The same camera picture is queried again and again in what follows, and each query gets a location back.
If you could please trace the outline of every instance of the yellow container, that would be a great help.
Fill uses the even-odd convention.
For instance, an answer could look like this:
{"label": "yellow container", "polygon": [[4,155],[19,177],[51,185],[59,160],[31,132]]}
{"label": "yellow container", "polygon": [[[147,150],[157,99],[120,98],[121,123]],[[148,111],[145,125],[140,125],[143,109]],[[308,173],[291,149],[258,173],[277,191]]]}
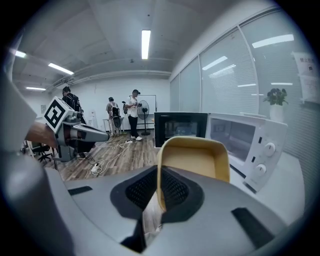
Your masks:
{"label": "yellow container", "polygon": [[161,191],[161,167],[183,169],[199,175],[230,181],[228,152],[225,146],[215,140],[177,136],[167,140],[157,155],[157,198],[162,210],[166,210]]}

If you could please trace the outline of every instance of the black jacket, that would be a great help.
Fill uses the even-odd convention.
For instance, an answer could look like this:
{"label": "black jacket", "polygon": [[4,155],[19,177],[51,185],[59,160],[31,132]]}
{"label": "black jacket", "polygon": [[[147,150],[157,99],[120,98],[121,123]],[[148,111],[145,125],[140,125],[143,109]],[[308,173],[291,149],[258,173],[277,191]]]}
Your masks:
{"label": "black jacket", "polygon": [[79,98],[76,95],[68,93],[66,96],[63,96],[62,100],[82,115]]}

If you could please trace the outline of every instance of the microwave window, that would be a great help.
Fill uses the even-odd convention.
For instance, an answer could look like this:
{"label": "microwave window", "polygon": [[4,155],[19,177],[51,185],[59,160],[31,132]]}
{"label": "microwave window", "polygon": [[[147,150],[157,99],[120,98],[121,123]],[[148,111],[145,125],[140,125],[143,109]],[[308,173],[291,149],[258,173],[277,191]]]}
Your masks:
{"label": "microwave window", "polygon": [[211,119],[211,139],[221,142],[229,155],[245,162],[254,139],[256,127],[239,122]]}
{"label": "microwave window", "polygon": [[196,122],[179,122],[167,121],[165,122],[165,138],[169,139],[175,136],[197,136]]}

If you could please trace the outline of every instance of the standing fan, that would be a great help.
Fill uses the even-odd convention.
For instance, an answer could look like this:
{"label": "standing fan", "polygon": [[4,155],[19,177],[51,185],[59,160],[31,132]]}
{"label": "standing fan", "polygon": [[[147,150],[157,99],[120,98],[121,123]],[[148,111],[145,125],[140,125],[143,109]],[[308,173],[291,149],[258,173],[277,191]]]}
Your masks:
{"label": "standing fan", "polygon": [[149,135],[150,132],[147,131],[146,119],[149,115],[149,105],[145,100],[141,100],[138,105],[138,116],[144,120],[144,131],[141,135]]}

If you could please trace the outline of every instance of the white microwave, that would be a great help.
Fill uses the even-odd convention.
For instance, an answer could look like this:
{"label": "white microwave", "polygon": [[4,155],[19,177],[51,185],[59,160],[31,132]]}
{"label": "white microwave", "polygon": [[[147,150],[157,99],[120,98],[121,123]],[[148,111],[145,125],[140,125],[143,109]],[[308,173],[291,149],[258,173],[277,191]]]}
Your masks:
{"label": "white microwave", "polygon": [[205,137],[224,144],[230,165],[259,191],[272,175],[284,148],[288,125],[235,114],[208,114]]}

